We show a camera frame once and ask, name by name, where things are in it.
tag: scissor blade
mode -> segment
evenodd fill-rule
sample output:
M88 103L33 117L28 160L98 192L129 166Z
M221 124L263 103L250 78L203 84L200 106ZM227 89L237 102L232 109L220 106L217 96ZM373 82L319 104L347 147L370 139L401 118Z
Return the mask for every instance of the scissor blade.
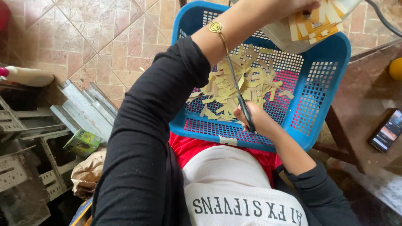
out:
M239 88L239 84L237 83L236 74L234 73L234 70L233 70L232 61L230 60L229 55L227 55L226 58L228 59L229 68L230 68L230 71L232 72L232 75L233 75L234 86L236 87L237 91L240 93L240 88Z

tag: black sleeve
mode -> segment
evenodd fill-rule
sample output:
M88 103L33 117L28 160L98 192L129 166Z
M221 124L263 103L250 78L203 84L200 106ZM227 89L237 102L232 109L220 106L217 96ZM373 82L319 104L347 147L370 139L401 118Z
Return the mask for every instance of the black sleeve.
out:
M324 165L319 161L316 163L314 169L299 176L285 170L286 176L295 186L304 205L323 226L360 225L349 202L328 176Z
M125 94L95 190L91 225L152 225L164 214L169 122L194 87L208 83L210 65L191 37L156 55Z

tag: smartphone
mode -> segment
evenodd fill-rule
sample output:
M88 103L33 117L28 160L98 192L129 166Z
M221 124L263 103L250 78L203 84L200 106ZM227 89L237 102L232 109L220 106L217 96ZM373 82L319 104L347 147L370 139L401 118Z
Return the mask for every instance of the smartphone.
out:
M385 153L401 134L402 112L398 109L393 109L369 139L369 143Z

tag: green box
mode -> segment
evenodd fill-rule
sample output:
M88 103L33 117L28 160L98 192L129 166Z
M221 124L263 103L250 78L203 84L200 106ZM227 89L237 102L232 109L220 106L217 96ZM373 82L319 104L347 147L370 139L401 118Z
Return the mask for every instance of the green box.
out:
M63 148L76 155L87 158L99 147L101 141L102 138L83 129L79 129Z

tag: right hand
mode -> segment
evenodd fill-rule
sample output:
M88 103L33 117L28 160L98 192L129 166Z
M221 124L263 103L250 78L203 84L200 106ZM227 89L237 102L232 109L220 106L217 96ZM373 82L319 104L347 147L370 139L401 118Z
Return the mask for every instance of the right hand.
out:
M271 134L275 133L275 130L281 128L278 123L276 123L265 111L260 108L257 104L246 100L246 105L250 111L251 119L254 123L255 130L258 134L269 138ZM240 105L233 111L234 116L242 122L244 131L247 131L246 126L248 126L247 119Z

